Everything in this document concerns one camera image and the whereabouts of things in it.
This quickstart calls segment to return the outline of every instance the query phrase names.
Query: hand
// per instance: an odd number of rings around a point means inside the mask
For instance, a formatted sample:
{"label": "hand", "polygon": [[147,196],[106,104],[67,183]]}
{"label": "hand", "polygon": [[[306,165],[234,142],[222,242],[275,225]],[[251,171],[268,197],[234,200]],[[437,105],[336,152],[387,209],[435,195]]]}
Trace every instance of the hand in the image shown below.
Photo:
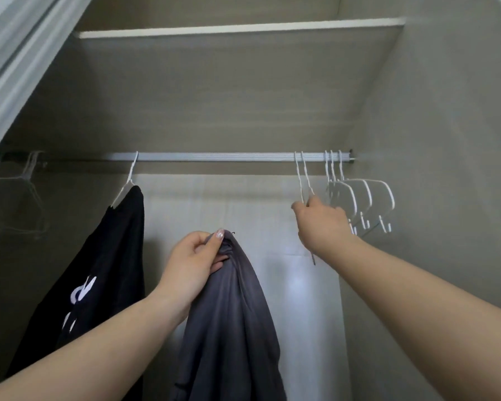
{"label": "hand", "polygon": [[291,208],[297,218],[302,244],[325,261],[332,249],[357,239],[351,233],[345,211],[324,205],[316,195],[310,197],[307,206],[299,201]]}
{"label": "hand", "polygon": [[186,314],[191,302],[199,295],[211,273],[223,266],[228,256],[219,256],[224,229],[220,229],[205,244],[207,232],[192,232],[178,242],[169,256],[160,283],[154,292],[169,297]]}

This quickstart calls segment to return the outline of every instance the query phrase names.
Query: person's left arm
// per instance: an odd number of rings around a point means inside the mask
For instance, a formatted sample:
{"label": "person's left arm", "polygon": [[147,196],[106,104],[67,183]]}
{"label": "person's left arm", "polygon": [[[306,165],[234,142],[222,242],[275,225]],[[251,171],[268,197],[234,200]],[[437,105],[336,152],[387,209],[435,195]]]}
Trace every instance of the person's left arm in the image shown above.
{"label": "person's left arm", "polygon": [[158,287],[144,300],[100,324],[0,384],[0,401],[120,400],[183,321],[218,256],[224,230],[204,245],[193,232],[173,249]]}

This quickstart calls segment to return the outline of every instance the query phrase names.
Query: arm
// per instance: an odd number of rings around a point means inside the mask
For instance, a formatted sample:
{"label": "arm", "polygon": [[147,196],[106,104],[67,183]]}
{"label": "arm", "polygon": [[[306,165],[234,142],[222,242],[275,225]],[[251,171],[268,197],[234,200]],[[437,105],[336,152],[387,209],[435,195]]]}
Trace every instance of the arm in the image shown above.
{"label": "arm", "polygon": [[345,212],[293,204],[299,236],[358,293],[446,399],[501,400],[501,309],[350,233]]}
{"label": "arm", "polygon": [[183,321],[210,273],[224,231],[195,232],[173,249],[158,287],[144,300],[0,384],[0,401],[120,400]]}

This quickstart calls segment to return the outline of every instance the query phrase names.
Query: white printed logo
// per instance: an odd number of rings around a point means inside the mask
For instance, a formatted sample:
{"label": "white printed logo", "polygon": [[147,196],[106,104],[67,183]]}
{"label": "white printed logo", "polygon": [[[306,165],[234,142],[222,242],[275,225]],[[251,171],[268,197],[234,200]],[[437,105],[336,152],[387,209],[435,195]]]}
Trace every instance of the white printed logo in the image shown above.
{"label": "white printed logo", "polygon": [[[90,276],[87,276],[87,279],[85,281],[85,283],[83,283],[83,285],[81,285],[80,287],[76,287],[72,293],[70,293],[70,302],[74,305],[75,303],[83,300],[83,298],[87,295],[87,293],[89,291],[91,291],[91,289],[93,288],[93,284],[95,282],[95,280],[97,279],[97,277],[93,277],[93,279],[91,281],[89,281],[89,277]],[[65,321],[63,321],[63,325],[61,326],[61,329],[64,329],[65,328],[65,324],[67,323],[67,320],[69,319],[70,317],[70,312],[65,316]],[[70,324],[70,328],[69,328],[69,332],[71,332],[73,330],[73,327],[74,327],[74,324],[76,323],[76,320],[73,321],[72,324]]]}

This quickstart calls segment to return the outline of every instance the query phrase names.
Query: black garment on hanger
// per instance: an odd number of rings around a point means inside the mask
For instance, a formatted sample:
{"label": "black garment on hanger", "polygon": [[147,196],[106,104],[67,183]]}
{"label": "black garment on hanger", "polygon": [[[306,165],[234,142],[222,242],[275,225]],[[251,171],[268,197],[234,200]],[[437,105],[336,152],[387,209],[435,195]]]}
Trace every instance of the black garment on hanger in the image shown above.
{"label": "black garment on hanger", "polygon": [[[7,373],[11,376],[145,298],[139,187],[109,207],[58,281],[35,309]],[[124,400],[140,400],[142,379]]]}
{"label": "black garment on hanger", "polygon": [[223,267],[191,305],[171,401],[285,401],[280,346],[254,269],[225,231]]}

